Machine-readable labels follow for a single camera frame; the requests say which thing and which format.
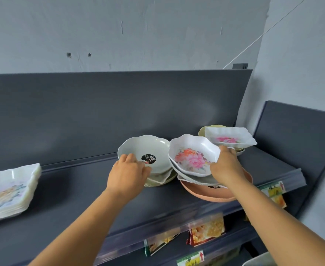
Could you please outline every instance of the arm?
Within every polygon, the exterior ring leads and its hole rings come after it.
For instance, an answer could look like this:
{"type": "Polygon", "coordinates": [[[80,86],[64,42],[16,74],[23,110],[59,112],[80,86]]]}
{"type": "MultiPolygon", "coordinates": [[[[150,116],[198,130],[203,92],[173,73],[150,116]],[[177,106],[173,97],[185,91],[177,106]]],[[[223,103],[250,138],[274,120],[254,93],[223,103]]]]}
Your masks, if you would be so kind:
{"type": "Polygon", "coordinates": [[[231,189],[277,265],[325,265],[324,239],[249,183],[235,150],[220,149],[212,174],[231,189]]]}
{"type": "Polygon", "coordinates": [[[142,191],[150,172],[133,154],[122,155],[106,190],[29,266],[92,266],[116,216],[142,191]]]}

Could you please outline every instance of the hand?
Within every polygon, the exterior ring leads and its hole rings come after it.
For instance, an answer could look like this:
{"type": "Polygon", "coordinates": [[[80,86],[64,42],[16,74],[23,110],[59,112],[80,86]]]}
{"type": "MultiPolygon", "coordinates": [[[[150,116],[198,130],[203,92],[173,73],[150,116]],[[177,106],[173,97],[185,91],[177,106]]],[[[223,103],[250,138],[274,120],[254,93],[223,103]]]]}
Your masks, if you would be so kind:
{"type": "Polygon", "coordinates": [[[236,151],[226,146],[219,146],[220,154],[217,162],[210,164],[213,177],[221,184],[229,186],[233,180],[245,179],[243,168],[236,157],[236,151]]]}
{"type": "Polygon", "coordinates": [[[138,162],[134,154],[123,154],[108,175],[106,191],[112,192],[126,204],[143,190],[150,172],[151,167],[138,162]]]}

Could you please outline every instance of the label sticker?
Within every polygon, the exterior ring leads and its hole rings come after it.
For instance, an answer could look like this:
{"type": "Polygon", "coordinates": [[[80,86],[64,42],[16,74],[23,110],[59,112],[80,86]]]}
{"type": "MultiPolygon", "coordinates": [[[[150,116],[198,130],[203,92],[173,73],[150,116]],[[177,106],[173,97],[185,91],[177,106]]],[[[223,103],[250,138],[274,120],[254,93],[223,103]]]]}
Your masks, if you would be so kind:
{"type": "Polygon", "coordinates": [[[203,250],[177,260],[177,266],[194,266],[204,261],[203,250]]]}
{"type": "Polygon", "coordinates": [[[285,193],[285,187],[282,181],[260,187],[260,190],[266,194],[267,197],[274,197],[285,193]]]}
{"type": "Polygon", "coordinates": [[[142,162],[145,164],[152,164],[156,161],[156,158],[154,155],[151,154],[145,154],[142,156],[142,162]]]}

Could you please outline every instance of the left hand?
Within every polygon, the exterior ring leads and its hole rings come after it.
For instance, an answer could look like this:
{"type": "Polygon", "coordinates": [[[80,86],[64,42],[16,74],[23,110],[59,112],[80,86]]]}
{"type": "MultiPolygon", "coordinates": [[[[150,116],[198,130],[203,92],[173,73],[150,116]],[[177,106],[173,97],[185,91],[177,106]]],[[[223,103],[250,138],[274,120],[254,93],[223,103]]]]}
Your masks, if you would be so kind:
{"type": "Polygon", "coordinates": [[[123,154],[108,175],[106,191],[117,195],[124,203],[134,199],[144,187],[151,167],[137,161],[133,153],[123,154]]]}

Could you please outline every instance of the shelf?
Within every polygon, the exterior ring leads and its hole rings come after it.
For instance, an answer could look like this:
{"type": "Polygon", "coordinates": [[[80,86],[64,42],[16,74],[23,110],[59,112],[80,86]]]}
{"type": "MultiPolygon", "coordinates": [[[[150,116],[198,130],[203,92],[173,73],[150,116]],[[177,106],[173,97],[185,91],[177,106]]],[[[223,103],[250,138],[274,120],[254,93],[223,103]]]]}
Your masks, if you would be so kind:
{"type": "MultiPolygon", "coordinates": [[[[0,221],[0,266],[25,264],[41,252],[105,189],[116,160],[116,154],[107,154],[43,166],[28,210],[0,221]]],[[[246,149],[239,160],[256,186],[282,180],[286,191],[291,191],[306,185],[300,169],[256,147],[246,149]]],[[[116,218],[95,264],[141,248],[144,239],[177,227],[185,231],[191,224],[204,223],[212,214],[222,212],[226,216],[240,209],[237,201],[200,200],[177,179],[161,187],[145,188],[116,218]]]]}
{"type": "Polygon", "coordinates": [[[176,265],[178,259],[199,250],[203,250],[205,260],[208,261],[258,237],[255,229],[249,222],[245,222],[243,220],[244,218],[245,213],[243,211],[228,215],[224,219],[227,233],[200,246],[193,247],[187,245],[186,240],[188,239],[188,232],[183,232],[151,257],[146,257],[144,250],[140,249],[103,263],[101,266],[176,265]]]}

